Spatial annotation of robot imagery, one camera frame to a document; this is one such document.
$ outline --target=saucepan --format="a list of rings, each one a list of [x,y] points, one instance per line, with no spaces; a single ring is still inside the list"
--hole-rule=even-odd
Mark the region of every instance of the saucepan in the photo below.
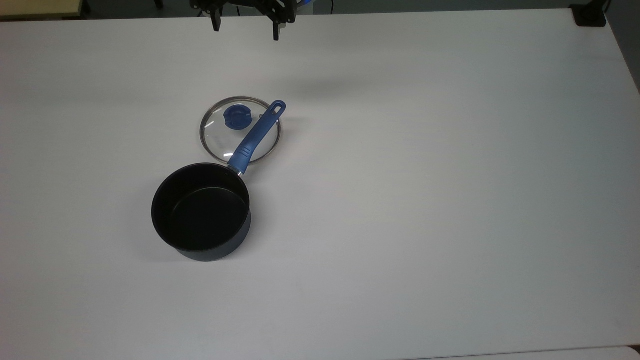
[[[242,244],[251,226],[249,192],[241,176],[286,105],[275,101],[240,143],[226,167],[188,165],[156,191],[151,217],[160,237],[182,255],[214,261]]]

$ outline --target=black clamp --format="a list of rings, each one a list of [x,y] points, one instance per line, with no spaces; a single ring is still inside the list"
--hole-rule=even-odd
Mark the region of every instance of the black clamp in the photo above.
[[[280,39],[280,29],[296,22],[296,0],[189,0],[189,5],[211,14],[213,30],[220,31],[220,16],[225,4],[256,8],[273,22],[273,40]]]

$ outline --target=lid knob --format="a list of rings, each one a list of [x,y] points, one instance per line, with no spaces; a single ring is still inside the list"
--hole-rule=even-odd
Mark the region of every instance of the lid knob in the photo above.
[[[251,109],[245,105],[229,106],[225,110],[225,124],[229,129],[242,130],[251,124]]]

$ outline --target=blue handle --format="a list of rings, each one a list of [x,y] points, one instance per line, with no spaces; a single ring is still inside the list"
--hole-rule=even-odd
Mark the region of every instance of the blue handle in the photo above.
[[[269,130],[275,125],[286,108],[287,105],[281,100],[276,100],[271,104],[260,120],[253,126],[253,129],[249,131],[244,140],[238,145],[231,159],[229,159],[228,167],[231,170],[237,172],[239,175],[246,172],[255,148],[258,147],[258,144],[260,144]]]

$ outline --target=floor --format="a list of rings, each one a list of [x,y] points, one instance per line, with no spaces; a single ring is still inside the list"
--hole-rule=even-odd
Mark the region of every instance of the floor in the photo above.
[[[164,0],[157,9],[154,0],[88,0],[92,12],[88,19],[137,19],[147,17],[196,17],[198,11],[189,7],[189,0]],[[533,8],[567,8],[586,0],[333,0],[335,14],[439,12],[460,10],[507,10]],[[332,0],[316,0],[305,9],[307,13],[327,14]],[[259,15],[255,9],[231,8],[223,16]],[[627,61],[636,86],[640,89],[640,0],[612,0],[607,13],[611,28]]]

